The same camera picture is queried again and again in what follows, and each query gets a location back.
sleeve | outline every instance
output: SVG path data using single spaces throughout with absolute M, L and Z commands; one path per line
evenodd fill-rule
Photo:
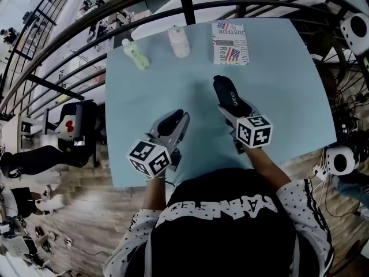
M 277 191 L 277 196 L 296 231 L 316 252 L 319 275 L 326 276 L 333 263 L 334 249 L 328 225 L 312 196 L 311 181 L 301 179 L 290 182 Z
M 160 214 L 161 211 L 141 209 L 133 216 L 127 233 L 104 264 L 105 277 L 126 276 L 130 260 L 146 244 Z

black railing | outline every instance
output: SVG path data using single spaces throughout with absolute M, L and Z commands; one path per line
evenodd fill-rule
M 17 95 L 18 90 L 21 88 L 21 86 L 28 80 L 32 81 L 32 75 L 35 75 L 37 68 L 56 50 L 61 48 L 64 44 L 66 44 L 69 40 L 74 38 L 76 35 L 78 35 L 80 32 L 85 30 L 86 28 L 89 28 L 91 25 L 97 23 L 101 19 L 104 19 L 108 17 L 111 14 L 117 13 L 121 11 L 124 8 L 127 8 L 129 6 L 135 5 L 136 3 L 139 3 L 144 0 L 111 0 L 94 11 L 86 14 L 84 17 L 80 18 L 78 21 L 76 21 L 74 24 L 67 27 L 63 32 L 61 32 L 55 39 L 53 39 L 49 44 L 40 51 L 36 56 L 34 56 L 33 60 L 25 67 L 25 69 L 22 71 L 22 73 L 19 75 L 19 77 L 13 82 L 12 87 L 10 88 L 9 92 L 4 97 L 3 101 L 0 104 L 0 112 L 4 114 L 5 118 L 11 118 L 12 115 L 15 112 L 18 112 L 20 114 L 25 114 L 27 117 L 32 118 L 38 118 L 43 115 L 43 108 L 45 106 L 48 106 L 53 102 L 56 98 L 59 96 L 65 94 L 69 95 L 66 99 L 64 99 L 62 102 L 58 102 L 51 107 L 49 107 L 50 110 L 62 105 L 63 103 L 69 101 L 72 98 L 78 99 L 78 96 L 82 96 L 84 93 L 95 89 L 98 86 L 104 85 L 104 81 L 92 85 L 82 91 L 80 91 L 80 88 L 84 86 L 84 84 L 105 73 L 105 69 L 98 71 L 97 73 L 94 73 L 90 76 L 87 76 L 83 78 L 82 80 L 74 83 L 73 85 L 67 87 L 66 89 L 68 91 L 73 92 L 74 94 L 66 94 L 60 92 L 59 94 L 55 94 L 55 91 L 60 91 L 57 89 L 53 89 L 52 86 L 49 85 L 47 82 L 47 79 L 55 73 L 58 69 L 63 67 L 65 64 L 69 63 L 73 58 L 81 55 L 86 50 L 89 50 L 90 48 L 98 45 L 101 42 L 104 42 L 110 38 L 115 37 L 116 35 L 128 31 L 132 28 L 138 27 L 140 25 L 146 24 L 151 21 L 155 21 L 164 17 L 173 16 L 175 14 L 184 13 L 187 24 L 194 24 L 195 21 L 195 10 L 199 9 L 206 9 L 206 8 L 213 8 L 213 7 L 219 7 L 219 6 L 239 6 L 240 8 L 247 8 L 245 10 L 246 16 L 251 15 L 253 17 L 260 15 L 261 13 L 265 13 L 267 11 L 270 11 L 277 7 L 288 7 L 293 8 L 297 10 L 304 10 L 309 13 L 314 13 L 315 17 L 323 17 L 327 23 L 319 23 L 316 22 L 317 25 L 324 25 L 325 27 L 331 28 L 333 30 L 337 30 L 339 22 L 343 19 L 343 15 L 346 12 L 352 12 L 352 13 L 358 13 L 360 12 L 359 9 L 357 9 L 355 6 L 351 5 L 349 2 L 345 0 L 325 0 L 326 3 L 330 2 L 333 4 L 336 4 L 341 7 L 341 10 L 334 14 L 329 9 L 321 9 L 314 6 L 307 6 L 301 3 L 297 3 L 299 0 L 226 0 L 226 1 L 214 1 L 214 2 L 206 2 L 206 3 L 197 3 L 193 4 L 192 0 L 181 0 L 182 1 L 182 7 L 171 9 L 165 12 L 157 13 L 149 17 L 145 17 L 141 20 L 135 21 L 133 23 L 130 23 L 129 25 L 124 25 L 122 27 L 119 27 L 97 39 L 95 39 L 92 42 L 89 42 L 85 46 L 81 47 L 80 49 L 76 50 L 74 53 L 72 53 L 70 56 L 66 57 L 64 60 L 60 61 L 57 65 L 55 65 L 53 68 L 51 68 L 45 75 L 40 76 L 39 78 L 36 78 L 37 81 L 34 81 L 33 86 L 31 86 L 28 89 L 23 88 L 23 92 L 21 97 L 14 97 Z M 78 69 L 74 70 L 73 72 L 70 72 L 69 74 L 63 76 L 58 81 L 54 83 L 54 85 L 61 85 L 63 84 L 67 79 L 74 76 L 75 74 L 85 70 L 86 68 L 106 59 L 106 54 L 103 54 L 86 64 L 82 65 Z M 363 58 L 358 57 L 358 65 L 360 68 L 363 68 Z M 367 74 L 367 71 L 363 71 L 363 75 L 366 79 L 369 78 L 369 74 Z M 31 95 L 33 90 L 38 86 L 43 85 L 45 87 L 48 87 L 46 91 L 34 95 L 33 99 L 31 99 Z M 41 104 L 39 104 L 37 107 L 33 107 L 30 111 L 31 107 L 35 105 L 35 102 L 38 100 L 41 100 L 42 97 L 46 96 L 48 93 L 52 92 L 53 95 L 43 101 Z M 23 106 L 23 101 L 28 98 L 28 103 Z
M 25 65 L 33 60 L 37 51 L 44 48 L 53 27 L 57 25 L 55 20 L 58 18 L 67 1 L 68 0 L 41 0 L 37 7 L 29 13 L 24 21 L 24 27 L 19 33 L 10 53 L 0 84 L 1 94 L 6 84 L 9 86 L 9 89 L 12 88 L 16 74 L 22 73 Z M 13 102 L 12 104 L 9 103 L 9 105 L 15 105 L 18 93 L 24 95 L 26 86 L 27 80 L 24 83 L 23 90 L 20 92 L 18 90 L 16 91 Z

